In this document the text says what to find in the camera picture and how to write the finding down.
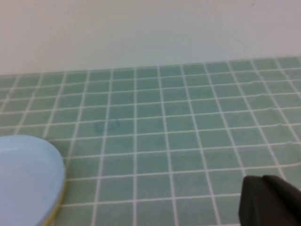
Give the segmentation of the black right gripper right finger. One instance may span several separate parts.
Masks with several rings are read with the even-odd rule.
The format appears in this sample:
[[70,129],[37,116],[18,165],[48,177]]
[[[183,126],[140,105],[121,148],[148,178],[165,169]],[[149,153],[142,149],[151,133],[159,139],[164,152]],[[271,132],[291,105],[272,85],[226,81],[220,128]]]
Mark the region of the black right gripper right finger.
[[264,182],[277,194],[285,209],[301,225],[301,191],[278,176],[265,175]]

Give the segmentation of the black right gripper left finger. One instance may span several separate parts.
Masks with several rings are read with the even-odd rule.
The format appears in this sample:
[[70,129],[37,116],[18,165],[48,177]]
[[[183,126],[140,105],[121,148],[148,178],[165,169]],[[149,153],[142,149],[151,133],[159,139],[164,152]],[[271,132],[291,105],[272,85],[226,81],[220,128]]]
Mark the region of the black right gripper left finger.
[[242,226],[288,226],[292,215],[262,177],[243,180],[238,216]]

